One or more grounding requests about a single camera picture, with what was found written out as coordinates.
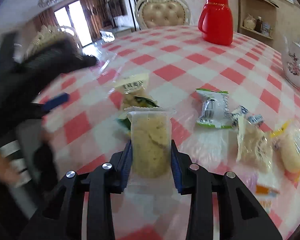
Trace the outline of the person left hand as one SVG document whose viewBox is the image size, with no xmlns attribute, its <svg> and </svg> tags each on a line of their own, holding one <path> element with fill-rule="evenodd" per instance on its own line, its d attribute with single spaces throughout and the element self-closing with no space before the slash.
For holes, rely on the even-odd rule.
<svg viewBox="0 0 300 240">
<path fill-rule="evenodd" d="M 20 180 L 19 173 L 10 165 L 8 159 L 0 154 L 0 182 L 15 185 Z"/>
</svg>

